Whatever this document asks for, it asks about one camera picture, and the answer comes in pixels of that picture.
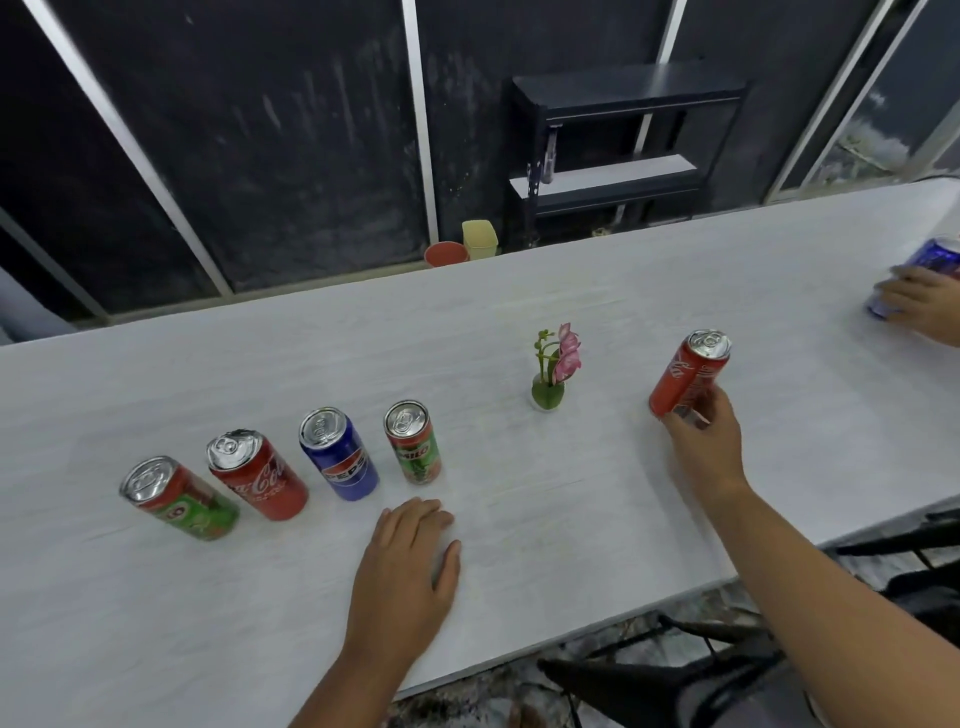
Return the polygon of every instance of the white table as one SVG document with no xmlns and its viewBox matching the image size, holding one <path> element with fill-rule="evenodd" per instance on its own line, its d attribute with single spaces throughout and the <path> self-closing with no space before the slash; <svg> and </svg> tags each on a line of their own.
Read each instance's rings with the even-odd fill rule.
<svg viewBox="0 0 960 728">
<path fill-rule="evenodd" d="M 285 725 L 337 652 L 378 512 L 414 494 L 457 514 L 464 566 L 408 692 L 731 577 L 646 408 L 697 327 L 732 336 L 748 475 L 813 541 L 957 494 L 960 352 L 862 304 L 958 201 L 949 181 L 877 189 L 6 347 L 4 723 Z M 584 368 L 542 414 L 532 344 L 565 321 Z M 408 397 L 445 464 L 422 489 L 380 429 Z M 365 500 L 299 451 L 322 404 L 380 470 Z M 312 484 L 292 521 L 244 506 L 205 544 L 117 496 L 154 453 L 203 473 L 204 444 L 237 426 Z"/>
</svg>

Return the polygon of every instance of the milo can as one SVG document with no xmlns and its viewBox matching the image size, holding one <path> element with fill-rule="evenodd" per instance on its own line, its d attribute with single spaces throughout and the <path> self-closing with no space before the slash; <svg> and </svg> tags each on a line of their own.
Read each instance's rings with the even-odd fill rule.
<svg viewBox="0 0 960 728">
<path fill-rule="evenodd" d="M 414 400 L 399 401 L 387 410 L 383 428 L 407 480 L 424 484 L 440 474 L 443 463 L 426 407 Z"/>
<path fill-rule="evenodd" d="M 133 468 L 120 484 L 120 495 L 201 541 L 226 536 L 240 515 L 236 505 L 166 455 Z"/>
</svg>

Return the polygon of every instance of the can lid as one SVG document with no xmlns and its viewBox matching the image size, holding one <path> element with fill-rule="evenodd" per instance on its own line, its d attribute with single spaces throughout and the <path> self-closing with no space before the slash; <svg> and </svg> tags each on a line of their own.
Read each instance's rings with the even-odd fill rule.
<svg viewBox="0 0 960 728">
<path fill-rule="evenodd" d="M 144 460 L 120 483 L 120 495 L 132 503 L 146 503 L 159 496 L 177 471 L 172 457 L 160 455 Z"/>
<path fill-rule="evenodd" d="M 730 356 L 730 336 L 715 328 L 698 328 L 686 337 L 690 350 L 704 359 L 726 359 Z"/>
<path fill-rule="evenodd" d="M 300 444 L 308 448 L 329 448 L 347 432 L 347 415 L 336 407 L 315 409 L 300 424 Z"/>
<path fill-rule="evenodd" d="M 392 437 L 414 437 L 426 427 L 427 419 L 426 407 L 418 401 L 399 401 L 387 410 L 383 428 Z"/>
<path fill-rule="evenodd" d="M 233 471 L 256 457 L 263 447 L 263 435 L 253 429 L 234 429 L 211 440 L 206 446 L 206 463 L 214 470 Z"/>
</svg>

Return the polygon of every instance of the blue can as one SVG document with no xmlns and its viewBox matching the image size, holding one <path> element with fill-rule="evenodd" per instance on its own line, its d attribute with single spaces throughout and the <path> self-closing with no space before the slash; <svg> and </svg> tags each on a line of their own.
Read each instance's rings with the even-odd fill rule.
<svg viewBox="0 0 960 728">
<path fill-rule="evenodd" d="M 945 235 L 931 237 L 903 265 L 919 265 L 921 268 L 952 276 L 960 271 L 960 240 Z M 867 299 L 867 310 L 878 319 L 885 319 L 898 311 L 880 300 L 879 291 L 874 291 Z"/>
<path fill-rule="evenodd" d="M 300 447 L 344 500 L 359 500 L 380 482 L 356 428 L 336 407 L 321 407 L 303 419 Z"/>
</svg>

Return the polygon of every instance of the plastic container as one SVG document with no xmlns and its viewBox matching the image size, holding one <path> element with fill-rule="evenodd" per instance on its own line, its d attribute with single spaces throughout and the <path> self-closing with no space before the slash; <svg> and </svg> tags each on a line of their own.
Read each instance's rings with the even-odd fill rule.
<svg viewBox="0 0 960 728">
<path fill-rule="evenodd" d="M 461 227 L 464 230 L 464 247 L 470 260 L 496 255 L 498 241 L 490 220 L 464 220 Z"/>
<path fill-rule="evenodd" d="M 434 243 L 426 249 L 423 259 L 431 268 L 440 268 L 442 265 L 453 265 L 454 263 L 465 263 L 469 260 L 467 249 L 460 243 L 445 241 Z"/>
</svg>

